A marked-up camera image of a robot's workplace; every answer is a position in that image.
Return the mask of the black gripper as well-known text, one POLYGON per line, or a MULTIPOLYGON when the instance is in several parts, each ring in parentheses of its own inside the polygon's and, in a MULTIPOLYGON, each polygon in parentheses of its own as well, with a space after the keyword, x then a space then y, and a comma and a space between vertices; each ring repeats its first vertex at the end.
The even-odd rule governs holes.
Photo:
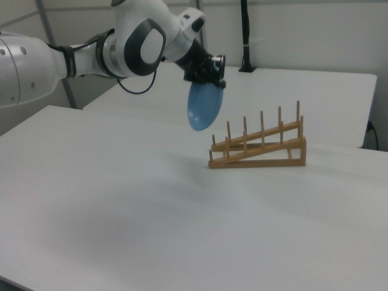
POLYGON ((212 74, 210 74, 210 65, 208 64, 211 55, 206 52, 204 47, 195 39, 188 52, 175 64, 184 71, 183 79, 188 82, 195 82, 200 85, 213 84, 216 87, 224 89, 226 82, 224 72, 226 66, 226 56, 212 56, 213 62, 212 74))

